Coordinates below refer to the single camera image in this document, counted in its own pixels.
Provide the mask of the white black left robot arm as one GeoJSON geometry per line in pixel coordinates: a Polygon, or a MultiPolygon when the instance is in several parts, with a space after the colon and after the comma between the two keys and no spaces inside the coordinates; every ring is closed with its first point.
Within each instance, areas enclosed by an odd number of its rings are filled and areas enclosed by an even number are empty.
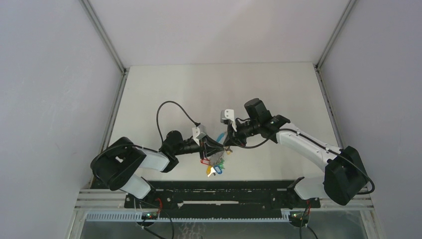
{"type": "Polygon", "coordinates": [[[90,168],[108,189],[132,194],[141,206],[148,208],[155,203],[156,195],[144,178],[135,175],[138,168],[168,173],[178,165],[178,155],[199,153],[205,159],[224,151],[226,147],[238,145],[242,145],[239,140],[227,139],[220,144],[208,136],[196,143],[192,137],[183,139],[177,130],[166,135],[159,150],[136,145],[128,137],[121,137],[96,156],[90,168]]]}

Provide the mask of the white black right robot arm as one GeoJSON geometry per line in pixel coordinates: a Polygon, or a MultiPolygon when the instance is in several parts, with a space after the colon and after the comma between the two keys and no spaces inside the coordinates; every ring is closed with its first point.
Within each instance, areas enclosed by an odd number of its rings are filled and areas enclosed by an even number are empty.
{"type": "Polygon", "coordinates": [[[248,114],[244,121],[236,118],[232,109],[221,111],[220,121],[227,125],[224,146],[247,149],[247,138],[259,134],[265,142],[272,141],[299,153],[323,173],[319,177],[300,177],[288,186],[289,208],[301,207],[307,200],[315,198],[330,198],[345,206],[356,195],[361,195],[361,189],[367,184],[371,184],[368,194],[375,190],[375,184],[354,147],[340,148],[310,136],[288,118],[272,115],[259,98],[249,100],[244,107],[248,114]]]}

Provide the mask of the round key organizer with rings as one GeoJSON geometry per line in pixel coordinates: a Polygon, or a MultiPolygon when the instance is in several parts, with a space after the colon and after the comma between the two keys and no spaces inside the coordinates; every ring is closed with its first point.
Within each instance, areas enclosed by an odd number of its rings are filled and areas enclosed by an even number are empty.
{"type": "MultiPolygon", "coordinates": [[[[223,145],[225,139],[227,138],[227,131],[224,131],[217,137],[217,143],[223,145]]],[[[210,160],[209,165],[210,166],[220,166],[222,167],[226,158],[232,154],[232,150],[229,146],[217,146],[216,149],[214,149],[211,152],[211,155],[208,157],[210,160]]]]}

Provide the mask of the yellow tagged key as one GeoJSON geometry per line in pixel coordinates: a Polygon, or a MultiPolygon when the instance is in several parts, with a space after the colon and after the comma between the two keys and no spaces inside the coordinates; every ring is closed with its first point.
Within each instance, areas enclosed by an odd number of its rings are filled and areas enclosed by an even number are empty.
{"type": "Polygon", "coordinates": [[[215,169],[212,166],[208,166],[206,170],[206,174],[208,177],[211,177],[215,173],[215,169]]]}

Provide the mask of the green tagged key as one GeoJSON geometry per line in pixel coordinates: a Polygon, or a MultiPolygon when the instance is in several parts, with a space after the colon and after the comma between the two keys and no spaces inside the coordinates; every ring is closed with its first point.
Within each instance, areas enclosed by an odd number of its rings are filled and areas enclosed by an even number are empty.
{"type": "Polygon", "coordinates": [[[224,168],[224,159],[220,159],[219,163],[217,164],[220,168],[224,168]]]}

